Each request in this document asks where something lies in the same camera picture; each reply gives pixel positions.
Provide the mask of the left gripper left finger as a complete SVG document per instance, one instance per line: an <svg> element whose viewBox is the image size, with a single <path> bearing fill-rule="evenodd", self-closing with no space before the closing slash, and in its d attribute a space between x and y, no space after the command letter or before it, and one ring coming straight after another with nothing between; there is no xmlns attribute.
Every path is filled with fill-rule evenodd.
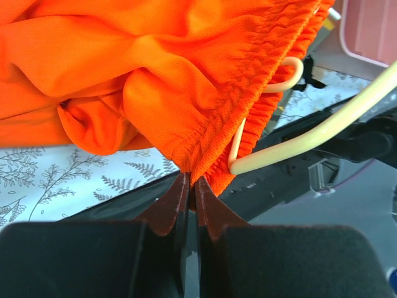
<svg viewBox="0 0 397 298"><path fill-rule="evenodd" d="M7 226L1 296L183 297L189 180L131 220Z"/></svg>

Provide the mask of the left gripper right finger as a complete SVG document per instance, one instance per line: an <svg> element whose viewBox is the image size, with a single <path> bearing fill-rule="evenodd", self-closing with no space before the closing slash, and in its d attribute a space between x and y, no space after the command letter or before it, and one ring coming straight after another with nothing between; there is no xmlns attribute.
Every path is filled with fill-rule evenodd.
<svg viewBox="0 0 397 298"><path fill-rule="evenodd" d="M201 297L393 297L378 258L342 225L251 225L195 183Z"/></svg>

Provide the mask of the orange mesh shorts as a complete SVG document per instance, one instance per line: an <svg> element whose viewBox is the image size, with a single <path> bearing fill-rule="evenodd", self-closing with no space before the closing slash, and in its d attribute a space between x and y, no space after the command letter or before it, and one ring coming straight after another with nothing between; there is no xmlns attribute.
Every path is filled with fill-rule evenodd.
<svg viewBox="0 0 397 298"><path fill-rule="evenodd" d="M215 194L252 152L332 1L2 1L1 146L157 148Z"/></svg>

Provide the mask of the yellow plastic hanger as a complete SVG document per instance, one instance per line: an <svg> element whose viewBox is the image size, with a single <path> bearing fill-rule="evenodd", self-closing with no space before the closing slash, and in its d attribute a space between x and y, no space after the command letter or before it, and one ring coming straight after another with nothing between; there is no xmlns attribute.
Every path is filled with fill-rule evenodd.
<svg viewBox="0 0 397 298"><path fill-rule="evenodd" d="M286 142L238 158L239 145L246 122L245 120L242 121L232 141L228 157L230 173L233 175L247 173L292 158L322 145L364 115L395 87L396 62L391 64L344 107L315 128Z"/></svg>

